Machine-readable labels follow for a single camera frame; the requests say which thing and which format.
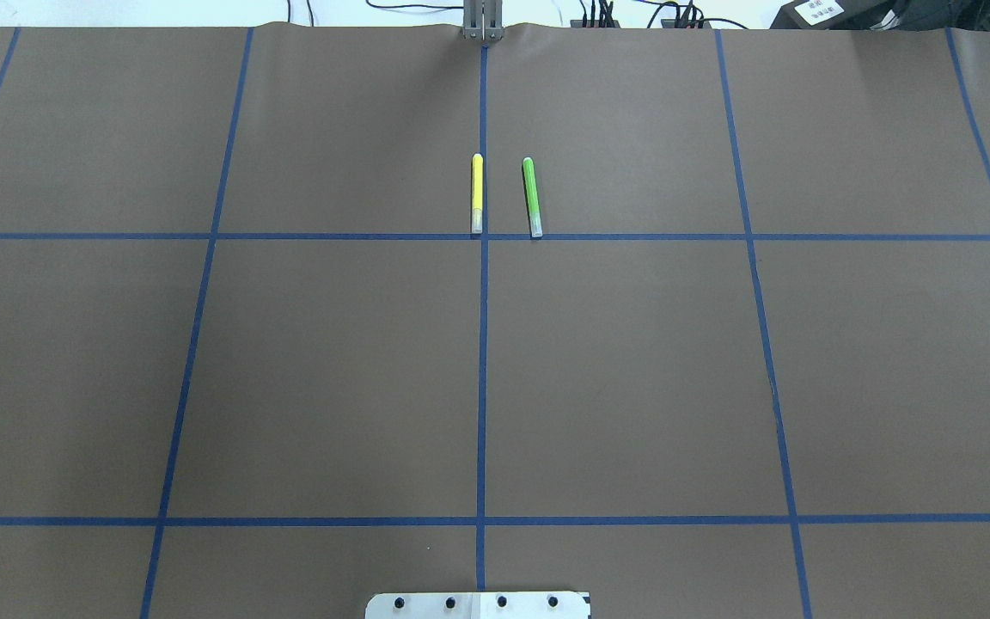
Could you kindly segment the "brown paper table mat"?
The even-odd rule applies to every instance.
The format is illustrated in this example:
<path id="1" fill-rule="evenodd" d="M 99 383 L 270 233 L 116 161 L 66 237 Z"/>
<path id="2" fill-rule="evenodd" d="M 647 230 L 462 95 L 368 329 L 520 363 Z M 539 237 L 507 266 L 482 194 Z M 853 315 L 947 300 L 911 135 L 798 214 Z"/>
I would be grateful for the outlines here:
<path id="1" fill-rule="evenodd" d="M 990 618 L 990 33 L 0 28 L 0 618 L 422 591 Z"/>

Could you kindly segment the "black labelled box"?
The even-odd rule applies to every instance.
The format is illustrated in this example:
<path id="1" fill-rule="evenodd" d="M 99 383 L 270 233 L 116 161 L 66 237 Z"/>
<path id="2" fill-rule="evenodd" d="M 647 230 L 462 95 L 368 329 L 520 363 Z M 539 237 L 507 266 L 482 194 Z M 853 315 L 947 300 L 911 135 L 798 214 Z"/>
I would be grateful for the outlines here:
<path id="1" fill-rule="evenodd" d="M 872 30 L 894 15 L 897 1 L 790 1 L 771 30 Z"/>

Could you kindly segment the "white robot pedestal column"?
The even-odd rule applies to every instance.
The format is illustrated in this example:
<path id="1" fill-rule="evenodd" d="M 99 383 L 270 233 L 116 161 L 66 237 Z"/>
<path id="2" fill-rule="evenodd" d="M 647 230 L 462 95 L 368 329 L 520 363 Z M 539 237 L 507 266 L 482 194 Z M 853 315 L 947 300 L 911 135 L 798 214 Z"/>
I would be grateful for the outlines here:
<path id="1" fill-rule="evenodd" d="M 577 591 L 459 591 L 376 594 L 365 618 L 590 618 L 590 595 Z"/>

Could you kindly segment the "green marker pen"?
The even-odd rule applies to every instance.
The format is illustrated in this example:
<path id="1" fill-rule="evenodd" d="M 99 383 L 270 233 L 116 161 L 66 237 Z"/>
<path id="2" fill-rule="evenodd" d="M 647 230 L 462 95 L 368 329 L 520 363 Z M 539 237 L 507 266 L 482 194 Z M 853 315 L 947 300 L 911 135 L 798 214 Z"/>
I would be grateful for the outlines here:
<path id="1" fill-rule="evenodd" d="M 537 239 L 545 235 L 540 212 L 540 193 L 538 187 L 537 165 L 531 156 L 522 160 L 522 181 L 525 189 L 525 203 L 528 215 L 528 226 L 531 238 Z"/>

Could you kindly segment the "aluminium frame post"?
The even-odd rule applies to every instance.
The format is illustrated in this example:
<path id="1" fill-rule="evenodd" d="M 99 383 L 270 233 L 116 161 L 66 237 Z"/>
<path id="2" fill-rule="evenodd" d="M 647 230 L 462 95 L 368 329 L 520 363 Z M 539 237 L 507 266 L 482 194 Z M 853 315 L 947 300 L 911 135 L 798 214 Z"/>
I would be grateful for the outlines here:
<path id="1" fill-rule="evenodd" d="M 503 39 L 503 7 L 502 0 L 462 1 L 462 38 L 485 44 Z"/>

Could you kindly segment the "yellow marker pen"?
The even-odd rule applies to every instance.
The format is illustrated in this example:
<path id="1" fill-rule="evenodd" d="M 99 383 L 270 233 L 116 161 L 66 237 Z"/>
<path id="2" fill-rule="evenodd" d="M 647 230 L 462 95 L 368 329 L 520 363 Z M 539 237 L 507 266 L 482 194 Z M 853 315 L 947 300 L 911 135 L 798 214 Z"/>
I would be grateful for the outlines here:
<path id="1" fill-rule="evenodd" d="M 470 232 L 482 235 L 484 231 L 485 158 L 475 153 L 470 164 Z"/>

